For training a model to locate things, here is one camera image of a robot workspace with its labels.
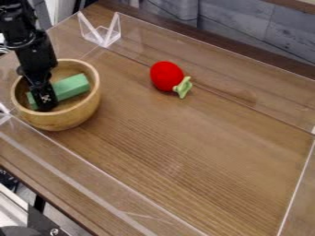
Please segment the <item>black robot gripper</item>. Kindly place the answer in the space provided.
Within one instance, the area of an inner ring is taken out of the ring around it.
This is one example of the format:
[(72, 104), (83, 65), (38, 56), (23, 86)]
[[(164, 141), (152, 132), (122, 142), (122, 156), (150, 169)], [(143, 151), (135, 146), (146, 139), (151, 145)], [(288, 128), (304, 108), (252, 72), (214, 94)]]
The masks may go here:
[(50, 83), (58, 61), (50, 36), (38, 22), (36, 11), (27, 0), (0, 0), (0, 33), (5, 48), (16, 53), (20, 62), (18, 73), (31, 86), (28, 102), (34, 111), (48, 112), (58, 105)]

